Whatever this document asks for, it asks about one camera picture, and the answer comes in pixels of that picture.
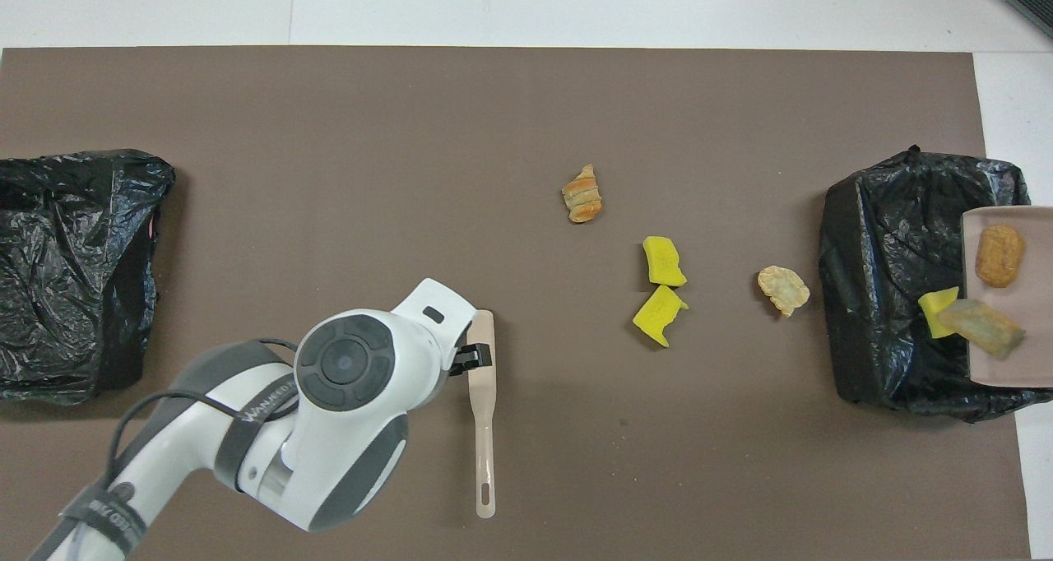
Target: black garbage bag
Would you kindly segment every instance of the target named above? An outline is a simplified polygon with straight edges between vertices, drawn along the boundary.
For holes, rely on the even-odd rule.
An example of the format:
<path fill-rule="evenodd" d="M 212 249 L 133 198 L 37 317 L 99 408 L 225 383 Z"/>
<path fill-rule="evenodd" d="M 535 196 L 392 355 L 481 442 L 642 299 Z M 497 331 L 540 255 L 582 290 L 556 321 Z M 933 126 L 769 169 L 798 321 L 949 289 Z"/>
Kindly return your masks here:
<path fill-rule="evenodd" d="M 1053 389 L 972 382 L 966 340 L 932 339 L 917 303 L 963 294 L 962 213 L 1029 203 L 1018 167 L 917 145 L 827 191 L 819 279 L 842 399 L 970 423 L 1053 400 Z"/>
<path fill-rule="evenodd" d="M 139 381 L 174 181 L 138 149 L 0 160 L 0 399 L 74 405 Z"/>

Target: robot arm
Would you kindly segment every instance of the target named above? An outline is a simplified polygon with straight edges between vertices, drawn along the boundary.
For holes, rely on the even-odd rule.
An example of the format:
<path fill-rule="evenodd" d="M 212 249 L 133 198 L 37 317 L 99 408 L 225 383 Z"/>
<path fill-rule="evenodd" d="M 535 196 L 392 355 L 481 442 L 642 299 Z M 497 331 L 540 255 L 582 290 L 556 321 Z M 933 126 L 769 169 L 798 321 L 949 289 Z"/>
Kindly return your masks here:
<path fill-rule="evenodd" d="M 292 368 L 260 342 L 207 352 L 172 388 L 212 404 L 162 400 L 31 559 L 127 557 L 199 468 L 305 530 L 353 518 L 397 464 L 406 412 L 441 388 L 475 313 L 424 280 L 391 313 L 347 310 L 319 322 Z"/>

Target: black cable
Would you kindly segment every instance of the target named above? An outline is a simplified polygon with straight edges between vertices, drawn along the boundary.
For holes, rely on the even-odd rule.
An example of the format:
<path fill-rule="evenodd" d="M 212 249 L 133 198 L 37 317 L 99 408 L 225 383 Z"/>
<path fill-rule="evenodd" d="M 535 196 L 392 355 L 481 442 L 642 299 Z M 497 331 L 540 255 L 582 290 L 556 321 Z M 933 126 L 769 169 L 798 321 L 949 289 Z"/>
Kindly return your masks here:
<path fill-rule="evenodd" d="M 153 395 L 143 397 L 141 401 L 132 405 L 128 410 L 124 412 L 120 421 L 117 422 L 117 429 L 114 430 L 114 438 L 110 441 L 110 455 L 106 458 L 106 472 L 103 475 L 105 480 L 102 482 L 103 488 L 108 487 L 110 483 L 113 483 L 114 479 L 117 478 L 117 448 L 120 447 L 121 435 L 124 434 L 124 426 L 126 426 L 127 423 L 132 421 L 132 418 L 141 412 L 147 404 L 161 399 L 167 399 L 168 397 L 184 397 L 184 399 L 194 399 L 195 401 L 207 404 L 210 407 L 225 415 L 238 416 L 237 409 L 220 403 L 218 400 L 213 399 L 213 397 L 206 397 L 200 393 L 192 392 L 192 389 L 162 389 L 160 393 L 154 393 Z"/>
<path fill-rule="evenodd" d="M 289 348 L 289 350 L 294 354 L 296 354 L 297 348 L 299 348 L 295 343 L 291 343 L 283 339 L 273 339 L 273 337 L 263 337 L 263 339 L 257 339 L 256 341 L 267 344 L 281 344 L 282 347 Z"/>
<path fill-rule="evenodd" d="M 296 400 L 293 401 L 292 405 L 289 405 L 287 407 L 285 407 L 283 409 L 278 409 L 278 410 L 274 412 L 273 414 L 267 415 L 266 419 L 263 420 L 263 423 L 271 423 L 272 421 L 277 421 L 278 419 L 283 418 L 283 416 L 286 416 L 286 415 L 292 414 L 292 413 L 296 413 L 296 409 L 300 408 L 300 399 L 299 399 L 299 397 L 297 397 L 295 395 L 293 397 L 296 397 Z"/>

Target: white floor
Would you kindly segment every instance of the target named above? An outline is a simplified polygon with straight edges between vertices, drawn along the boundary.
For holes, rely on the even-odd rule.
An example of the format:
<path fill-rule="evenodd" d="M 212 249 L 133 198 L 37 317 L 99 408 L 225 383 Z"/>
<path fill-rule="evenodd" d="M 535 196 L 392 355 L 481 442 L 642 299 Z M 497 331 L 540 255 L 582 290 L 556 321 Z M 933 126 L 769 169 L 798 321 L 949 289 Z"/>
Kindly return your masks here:
<path fill-rule="evenodd" d="M 972 52 L 988 156 L 1053 205 L 1053 40 L 1001 0 L 0 0 L 0 48 L 249 43 Z M 1053 405 L 1016 422 L 1053 558 Z"/>

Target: food piece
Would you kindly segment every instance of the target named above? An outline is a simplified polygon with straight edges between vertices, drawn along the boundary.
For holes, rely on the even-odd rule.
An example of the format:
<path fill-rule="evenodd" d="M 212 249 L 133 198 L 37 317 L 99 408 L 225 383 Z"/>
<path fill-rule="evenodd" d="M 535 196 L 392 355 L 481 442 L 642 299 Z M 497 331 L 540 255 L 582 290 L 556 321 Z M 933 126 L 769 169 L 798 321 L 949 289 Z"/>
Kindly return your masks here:
<path fill-rule="evenodd" d="M 1010 224 L 985 227 L 976 249 L 976 276 L 991 287 L 1008 287 L 1019 272 L 1026 245 Z"/>
<path fill-rule="evenodd" d="M 918 298 L 918 306 L 921 306 L 925 320 L 929 322 L 929 333 L 932 333 L 933 339 L 942 339 L 954 335 L 954 329 L 940 322 L 936 315 L 954 303 L 955 299 L 958 299 L 958 286 L 941 288 L 939 292 L 929 292 L 929 294 Z"/>
<path fill-rule="evenodd" d="M 797 273 L 778 265 L 760 269 L 757 273 L 757 284 L 783 317 L 793 315 L 793 310 L 803 306 L 812 296 Z"/>
<path fill-rule="evenodd" d="M 581 174 L 577 175 L 574 181 L 563 186 L 563 202 L 567 208 L 571 209 L 569 218 L 575 224 L 590 221 L 602 212 L 602 198 L 599 197 L 599 187 L 596 186 L 596 176 L 593 174 L 591 164 L 581 168 Z"/>
<path fill-rule="evenodd" d="M 662 335 L 662 329 L 673 322 L 673 318 L 676 318 L 681 308 L 687 310 L 688 305 L 676 292 L 669 286 L 658 286 L 651 298 L 643 302 L 639 313 L 633 317 L 633 324 L 638 325 L 648 337 L 657 341 L 662 347 L 669 347 L 669 341 Z"/>
<path fill-rule="evenodd" d="M 997 360 L 1006 359 L 1024 340 L 1024 329 L 1016 322 L 977 299 L 955 299 L 936 317 Z"/>
<path fill-rule="evenodd" d="M 688 283 L 688 277 L 680 272 L 680 253 L 665 236 L 643 239 L 643 253 L 648 255 L 648 279 L 651 283 L 671 287 Z"/>

